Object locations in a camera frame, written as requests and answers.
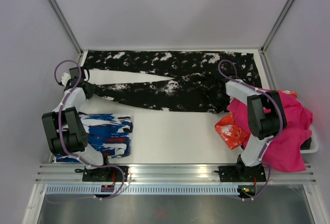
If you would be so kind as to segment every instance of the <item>metal grille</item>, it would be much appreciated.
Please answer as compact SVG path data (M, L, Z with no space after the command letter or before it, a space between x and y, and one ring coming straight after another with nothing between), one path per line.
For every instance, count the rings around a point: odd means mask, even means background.
M49 184L47 194L105 194L102 185L63 185ZM120 193L124 195L238 195L237 185L129 185L123 186Z

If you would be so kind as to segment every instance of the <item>tie-dye fabric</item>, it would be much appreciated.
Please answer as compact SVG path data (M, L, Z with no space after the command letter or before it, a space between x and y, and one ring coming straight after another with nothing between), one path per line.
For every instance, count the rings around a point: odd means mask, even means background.
M130 155L133 123L127 114L79 114L88 134L88 143L109 158ZM76 159L56 155L56 162L78 162Z
M235 64L244 82L261 87L253 54L229 51L88 51L84 67L173 78L97 85L95 94L100 97L153 110L219 113L229 105L226 80L217 72L222 59ZM224 64L222 70L234 75L229 64Z

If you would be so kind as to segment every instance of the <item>orange cloth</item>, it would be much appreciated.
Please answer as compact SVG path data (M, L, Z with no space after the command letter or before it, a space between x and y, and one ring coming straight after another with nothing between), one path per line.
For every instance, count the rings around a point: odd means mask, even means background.
M232 113L217 122L215 129L230 149L241 146L249 136L249 134L235 124Z

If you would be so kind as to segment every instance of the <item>table surface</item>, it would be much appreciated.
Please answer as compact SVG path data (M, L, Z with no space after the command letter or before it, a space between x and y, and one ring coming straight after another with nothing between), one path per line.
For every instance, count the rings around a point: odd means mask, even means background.
M258 50L231 51L254 53L262 86L269 88ZM90 82L95 84L170 79L115 71L92 70L90 73ZM111 163L235 163L237 156L241 153L239 148L230 150L214 129L215 124L226 114L148 110L117 104L98 96L86 100L80 111L84 113L130 114L133 117L131 155L125 158L111 159Z

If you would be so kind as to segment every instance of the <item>gray floor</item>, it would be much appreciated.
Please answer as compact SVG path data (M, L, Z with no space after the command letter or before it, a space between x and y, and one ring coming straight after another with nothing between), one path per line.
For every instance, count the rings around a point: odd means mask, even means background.
M49 195L61 201L77 195ZM252 202L228 196L122 195L106 201L44 202L38 224L307 224L314 223L302 187L268 186Z

